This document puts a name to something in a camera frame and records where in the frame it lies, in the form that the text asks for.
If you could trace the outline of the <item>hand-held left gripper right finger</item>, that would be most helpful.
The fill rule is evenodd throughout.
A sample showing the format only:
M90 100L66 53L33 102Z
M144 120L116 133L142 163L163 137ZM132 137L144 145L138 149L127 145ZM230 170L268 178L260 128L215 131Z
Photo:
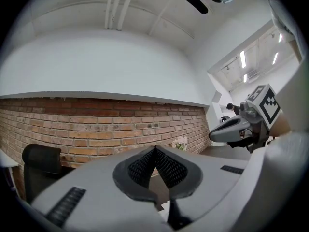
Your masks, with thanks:
M169 189L169 217L154 216L155 230L231 230L241 209L232 202L244 160L196 155L156 146L156 168Z

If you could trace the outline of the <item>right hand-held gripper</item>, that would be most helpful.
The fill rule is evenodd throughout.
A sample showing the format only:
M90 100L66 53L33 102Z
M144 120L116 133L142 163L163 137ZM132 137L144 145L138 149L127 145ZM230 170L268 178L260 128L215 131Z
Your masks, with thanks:
M259 85L240 104L239 116L229 118L212 129L209 139L229 142L232 148L247 148L250 153L266 146L270 129L281 111L275 95L269 84Z

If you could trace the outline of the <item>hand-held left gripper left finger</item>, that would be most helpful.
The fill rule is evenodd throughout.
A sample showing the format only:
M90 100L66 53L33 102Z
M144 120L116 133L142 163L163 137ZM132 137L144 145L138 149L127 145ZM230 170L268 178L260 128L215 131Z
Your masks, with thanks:
M85 194L64 223L65 231L170 232L153 203L129 198L114 183L115 166L141 151L132 149L83 164L41 192L31 206L47 215L72 187L78 187Z

